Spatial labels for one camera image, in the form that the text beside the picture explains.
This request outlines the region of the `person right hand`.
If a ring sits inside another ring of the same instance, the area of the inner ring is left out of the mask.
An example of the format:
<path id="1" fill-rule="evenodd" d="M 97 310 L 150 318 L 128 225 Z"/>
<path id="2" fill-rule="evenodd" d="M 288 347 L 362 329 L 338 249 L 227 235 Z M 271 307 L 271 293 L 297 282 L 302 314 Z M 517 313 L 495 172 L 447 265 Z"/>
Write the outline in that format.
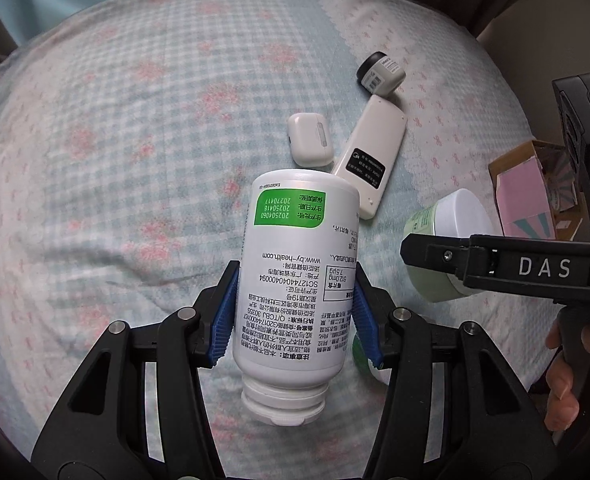
<path id="1" fill-rule="evenodd" d="M 590 325 L 583 327 L 581 332 L 583 348 L 590 354 Z M 544 423 L 551 431 L 562 431 L 576 419 L 580 404 L 572 393 L 574 386 L 574 372 L 560 353 L 552 362 L 545 374 L 545 380 L 550 388 Z"/>

